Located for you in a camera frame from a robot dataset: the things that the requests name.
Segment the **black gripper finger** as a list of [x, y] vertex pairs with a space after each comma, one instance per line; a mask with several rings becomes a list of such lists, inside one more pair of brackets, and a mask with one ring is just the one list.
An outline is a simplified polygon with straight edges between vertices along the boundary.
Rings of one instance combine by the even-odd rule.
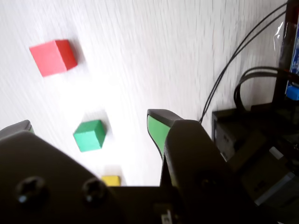
[[28, 120], [0, 132], [3, 224], [120, 224], [102, 181], [37, 137]]

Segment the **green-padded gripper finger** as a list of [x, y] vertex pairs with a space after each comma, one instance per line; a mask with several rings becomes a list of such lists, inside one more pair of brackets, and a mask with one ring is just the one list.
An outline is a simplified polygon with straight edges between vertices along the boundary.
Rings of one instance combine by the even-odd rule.
[[251, 200], [202, 125], [165, 109], [147, 117], [166, 125], [164, 162], [192, 224], [274, 224]]

